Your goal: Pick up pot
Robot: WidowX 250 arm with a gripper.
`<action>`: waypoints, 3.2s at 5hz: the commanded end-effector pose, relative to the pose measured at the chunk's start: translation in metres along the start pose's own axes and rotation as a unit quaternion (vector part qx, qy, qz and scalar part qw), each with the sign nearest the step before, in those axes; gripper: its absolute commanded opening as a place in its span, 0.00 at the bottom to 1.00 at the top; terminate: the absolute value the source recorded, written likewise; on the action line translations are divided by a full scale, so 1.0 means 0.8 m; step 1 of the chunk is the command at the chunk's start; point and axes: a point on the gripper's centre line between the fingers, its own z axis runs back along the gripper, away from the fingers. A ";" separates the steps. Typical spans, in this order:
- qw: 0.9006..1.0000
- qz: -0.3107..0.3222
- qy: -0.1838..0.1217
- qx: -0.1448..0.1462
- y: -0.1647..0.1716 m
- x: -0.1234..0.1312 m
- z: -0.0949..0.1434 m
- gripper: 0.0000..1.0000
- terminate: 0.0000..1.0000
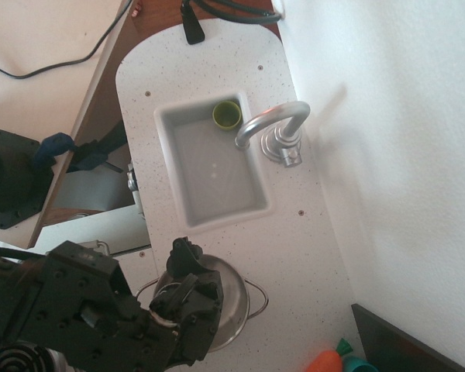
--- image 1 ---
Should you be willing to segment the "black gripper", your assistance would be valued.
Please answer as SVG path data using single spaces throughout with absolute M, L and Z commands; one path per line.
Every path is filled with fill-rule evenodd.
M 165 371 L 205 358 L 222 317 L 222 278 L 201 265 L 202 255 L 187 236 L 173 241 L 167 273 L 137 317 L 134 334 L 120 332 L 113 339 L 117 371 Z

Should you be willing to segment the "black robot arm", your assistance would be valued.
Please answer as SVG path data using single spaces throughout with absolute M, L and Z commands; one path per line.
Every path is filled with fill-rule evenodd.
M 32 343 L 86 371 L 164 371 L 205 358 L 219 328 L 220 273 L 173 242 L 171 282 L 143 308 L 119 262 L 70 241 L 46 255 L 0 249 L 0 344 Z

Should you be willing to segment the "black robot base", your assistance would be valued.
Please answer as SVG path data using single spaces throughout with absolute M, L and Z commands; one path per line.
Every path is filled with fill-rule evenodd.
M 40 213 L 53 180 L 55 159 L 37 164 L 40 143 L 0 129 L 0 229 Z

